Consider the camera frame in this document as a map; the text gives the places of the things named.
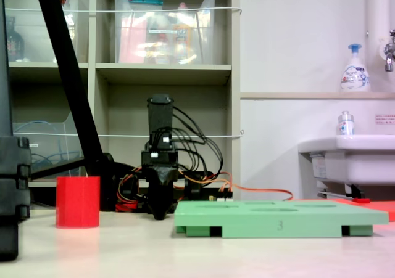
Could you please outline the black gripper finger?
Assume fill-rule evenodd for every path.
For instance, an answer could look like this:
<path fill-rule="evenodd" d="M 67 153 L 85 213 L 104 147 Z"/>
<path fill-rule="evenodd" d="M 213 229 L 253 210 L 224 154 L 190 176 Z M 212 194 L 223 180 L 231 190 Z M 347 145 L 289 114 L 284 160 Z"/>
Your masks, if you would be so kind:
<path fill-rule="evenodd" d="M 148 206 L 156 220 L 164 220 L 173 205 L 173 183 L 178 169 L 172 166 L 152 166 L 146 169 Z"/>

